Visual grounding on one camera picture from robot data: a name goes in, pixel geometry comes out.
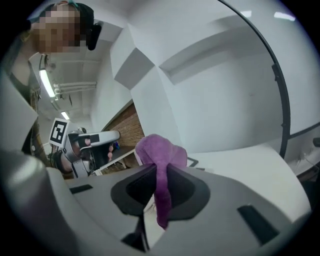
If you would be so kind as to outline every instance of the purple cloth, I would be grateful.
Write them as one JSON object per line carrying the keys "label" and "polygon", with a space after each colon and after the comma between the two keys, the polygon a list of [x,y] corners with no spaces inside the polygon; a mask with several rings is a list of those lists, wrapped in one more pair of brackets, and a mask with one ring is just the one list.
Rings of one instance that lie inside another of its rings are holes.
{"label": "purple cloth", "polygon": [[168,190],[167,165],[187,166],[187,152],[184,148],[173,145],[168,139],[157,134],[144,137],[135,147],[142,163],[156,164],[156,189],[154,200],[157,222],[166,229],[168,214],[171,210],[171,196]]}

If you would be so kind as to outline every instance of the brick wall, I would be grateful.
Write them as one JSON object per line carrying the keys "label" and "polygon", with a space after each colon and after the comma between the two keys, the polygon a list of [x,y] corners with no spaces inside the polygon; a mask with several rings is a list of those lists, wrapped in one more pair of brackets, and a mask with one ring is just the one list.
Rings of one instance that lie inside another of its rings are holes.
{"label": "brick wall", "polygon": [[114,119],[105,129],[119,131],[120,139],[118,143],[122,146],[136,146],[145,136],[142,130],[135,105],[132,103],[116,119]]}

